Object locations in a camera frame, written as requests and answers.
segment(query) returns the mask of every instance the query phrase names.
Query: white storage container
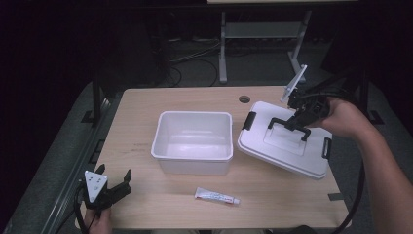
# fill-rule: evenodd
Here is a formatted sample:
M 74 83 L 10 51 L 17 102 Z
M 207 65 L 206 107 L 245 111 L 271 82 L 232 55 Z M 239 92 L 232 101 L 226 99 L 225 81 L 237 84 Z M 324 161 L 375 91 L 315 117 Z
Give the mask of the white storage container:
M 151 153 L 165 173 L 225 175 L 233 156 L 232 117 L 226 112 L 166 111 Z

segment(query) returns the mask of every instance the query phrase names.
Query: toothpaste tube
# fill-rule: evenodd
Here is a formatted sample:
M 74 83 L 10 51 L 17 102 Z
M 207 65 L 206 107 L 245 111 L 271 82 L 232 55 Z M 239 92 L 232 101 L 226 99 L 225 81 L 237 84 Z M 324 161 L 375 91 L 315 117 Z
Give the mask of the toothpaste tube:
M 212 192 L 201 187 L 197 188 L 197 192 L 195 192 L 195 198 L 237 205 L 240 203 L 240 199 L 217 192 Z

